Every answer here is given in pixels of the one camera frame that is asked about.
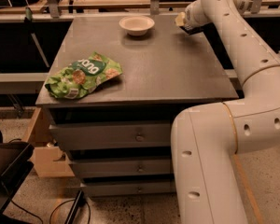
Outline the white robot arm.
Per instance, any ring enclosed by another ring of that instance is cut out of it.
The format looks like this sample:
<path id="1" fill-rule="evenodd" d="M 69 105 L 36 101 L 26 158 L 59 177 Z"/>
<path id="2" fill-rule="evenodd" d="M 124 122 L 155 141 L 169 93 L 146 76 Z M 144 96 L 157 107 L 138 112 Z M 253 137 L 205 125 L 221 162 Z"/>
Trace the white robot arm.
<path id="1" fill-rule="evenodd" d="M 243 19 L 244 0 L 198 0 L 190 28 L 215 25 L 244 96 L 179 113 L 171 131 L 182 224 L 248 224 L 231 156 L 280 144 L 280 57 Z"/>

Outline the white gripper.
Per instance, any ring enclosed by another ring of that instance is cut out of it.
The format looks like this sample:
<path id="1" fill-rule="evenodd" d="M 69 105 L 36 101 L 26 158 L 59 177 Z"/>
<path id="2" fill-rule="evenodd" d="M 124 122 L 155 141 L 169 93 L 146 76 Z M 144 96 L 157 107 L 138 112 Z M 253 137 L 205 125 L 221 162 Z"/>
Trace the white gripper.
<path id="1" fill-rule="evenodd" d="M 180 12 L 175 17 L 176 26 L 181 27 L 186 25 L 186 27 L 190 29 L 203 27 L 209 22 L 210 20 L 203 11 L 202 0 L 196 0 L 190 3 L 185 9 L 185 13 Z"/>

